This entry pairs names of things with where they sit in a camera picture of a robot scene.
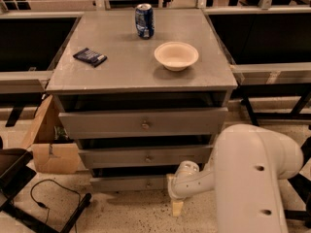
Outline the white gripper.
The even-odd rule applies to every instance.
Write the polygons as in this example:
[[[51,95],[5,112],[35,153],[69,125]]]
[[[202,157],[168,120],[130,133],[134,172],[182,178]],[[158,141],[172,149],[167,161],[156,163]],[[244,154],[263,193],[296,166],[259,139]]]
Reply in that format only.
[[[174,174],[166,175],[172,216],[181,215],[184,199],[202,192],[199,174],[199,166],[196,163],[183,161]]]

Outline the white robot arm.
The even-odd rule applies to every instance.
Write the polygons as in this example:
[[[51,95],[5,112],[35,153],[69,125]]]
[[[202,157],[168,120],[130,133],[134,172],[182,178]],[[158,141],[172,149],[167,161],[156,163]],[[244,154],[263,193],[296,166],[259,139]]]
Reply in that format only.
[[[173,214],[178,203],[216,192],[218,233],[288,233],[278,182],[297,175],[303,152],[292,138],[249,124],[226,128],[213,149],[213,169],[184,161],[167,177]]]

